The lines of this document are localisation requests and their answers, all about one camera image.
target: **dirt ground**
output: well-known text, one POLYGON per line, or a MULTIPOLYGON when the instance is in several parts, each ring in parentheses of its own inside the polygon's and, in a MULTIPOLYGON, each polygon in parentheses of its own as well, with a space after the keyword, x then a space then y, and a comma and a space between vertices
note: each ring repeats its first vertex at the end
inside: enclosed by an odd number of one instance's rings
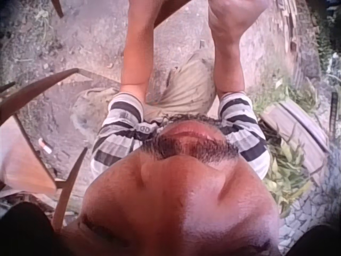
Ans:
MULTIPOLYGON (((83 68, 106 79, 91 81, 80 75, 51 88, 20 111, 20 119, 37 152, 58 178, 66 178, 85 139, 70 121, 70 108, 79 92, 117 86, 123 60, 128 0, 61 0, 59 19, 49 0, 0 0, 0 84, 16 81, 17 89, 68 68, 83 68), (38 139, 49 143, 48 155, 38 139)), ((207 1, 193 0, 155 31, 155 69, 148 94, 157 101, 169 70, 199 48, 201 39, 213 49, 207 24, 207 1)), ((274 86, 291 75, 291 56, 285 53, 283 31, 275 1, 246 32, 241 61, 247 90, 274 86)), ((69 208, 78 211, 92 181, 90 153, 73 190, 69 208)))

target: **cigarette butt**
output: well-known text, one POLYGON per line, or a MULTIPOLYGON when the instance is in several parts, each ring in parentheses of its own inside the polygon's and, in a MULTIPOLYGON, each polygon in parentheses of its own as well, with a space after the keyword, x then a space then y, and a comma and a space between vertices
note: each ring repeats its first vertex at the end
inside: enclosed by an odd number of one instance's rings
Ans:
POLYGON ((52 153, 52 148, 43 140, 43 138, 38 139, 38 144, 45 150, 46 153, 52 153))

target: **stone pavement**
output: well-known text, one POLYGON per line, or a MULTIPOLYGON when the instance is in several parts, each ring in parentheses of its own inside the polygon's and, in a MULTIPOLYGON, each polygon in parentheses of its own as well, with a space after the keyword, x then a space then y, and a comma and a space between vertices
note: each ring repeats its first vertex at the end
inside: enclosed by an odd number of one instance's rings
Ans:
POLYGON ((292 206, 280 228, 279 250, 284 255, 313 226, 328 223, 339 227, 341 205, 341 149, 331 145, 328 169, 320 187, 315 185, 292 206))

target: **man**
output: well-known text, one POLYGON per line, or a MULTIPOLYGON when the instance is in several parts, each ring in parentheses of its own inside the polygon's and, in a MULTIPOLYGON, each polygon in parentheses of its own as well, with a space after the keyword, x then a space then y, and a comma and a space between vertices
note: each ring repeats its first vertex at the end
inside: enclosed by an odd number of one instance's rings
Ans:
POLYGON ((195 53, 148 106, 154 25, 175 11, 169 3, 186 2, 130 0, 120 92, 93 147, 96 179, 60 234, 75 255, 278 255, 278 209, 261 181, 270 157, 239 52, 267 2, 209 0, 214 82, 210 58, 195 53), (219 121, 203 115, 215 93, 219 121))

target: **mouth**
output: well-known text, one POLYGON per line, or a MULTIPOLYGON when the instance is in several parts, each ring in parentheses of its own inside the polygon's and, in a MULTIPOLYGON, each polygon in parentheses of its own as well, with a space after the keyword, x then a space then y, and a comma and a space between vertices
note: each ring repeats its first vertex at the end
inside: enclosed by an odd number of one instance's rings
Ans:
POLYGON ((224 139, 219 129, 199 121, 182 121, 169 124, 160 135, 179 139, 182 137, 208 140, 224 139))

